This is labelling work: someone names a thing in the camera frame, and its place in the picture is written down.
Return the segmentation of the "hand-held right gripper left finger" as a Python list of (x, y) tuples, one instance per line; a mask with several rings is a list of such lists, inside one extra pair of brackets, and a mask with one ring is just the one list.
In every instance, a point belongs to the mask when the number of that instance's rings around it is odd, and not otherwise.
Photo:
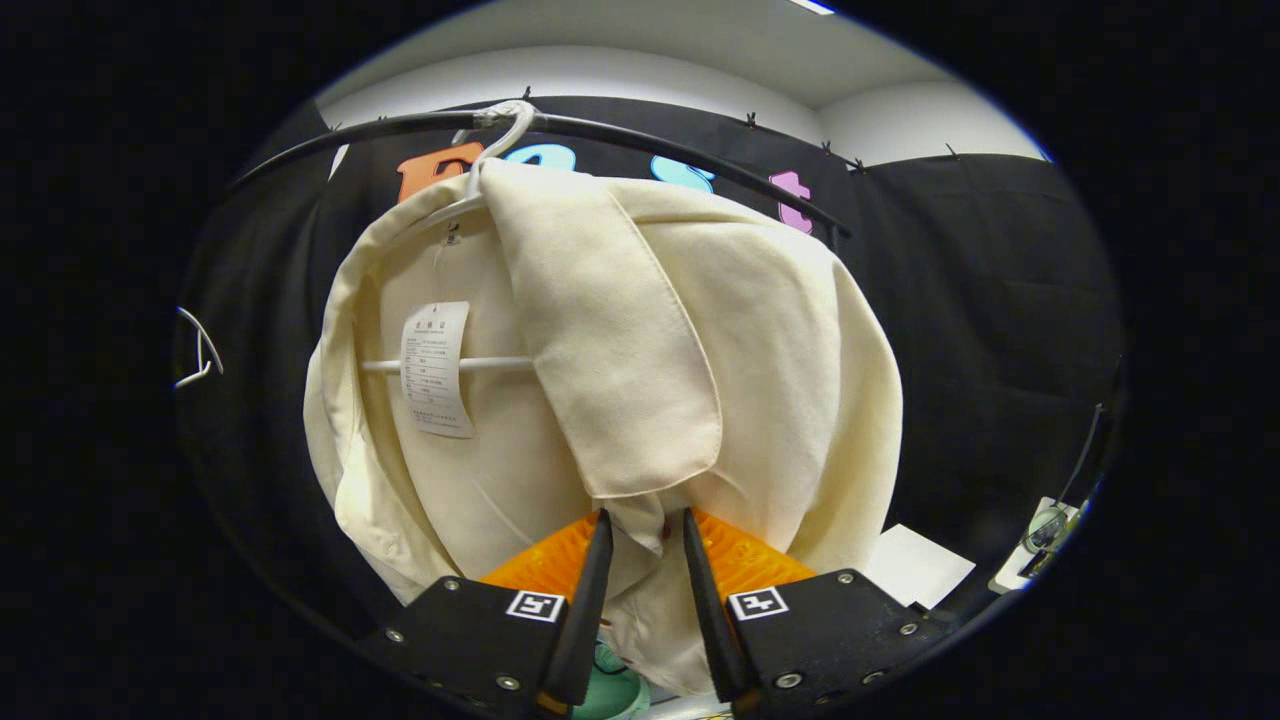
[(366, 638), (366, 659), (448, 719), (570, 717), (588, 696), (614, 550), (605, 510), (582, 524), (572, 594), (442, 577)]

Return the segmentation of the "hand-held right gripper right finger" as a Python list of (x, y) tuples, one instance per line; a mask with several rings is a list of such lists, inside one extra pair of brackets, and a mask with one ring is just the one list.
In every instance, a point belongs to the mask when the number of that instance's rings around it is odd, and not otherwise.
[(717, 697), (735, 714), (837, 714), (933, 659), (951, 619), (855, 569), (795, 561), (696, 509), (684, 552)]

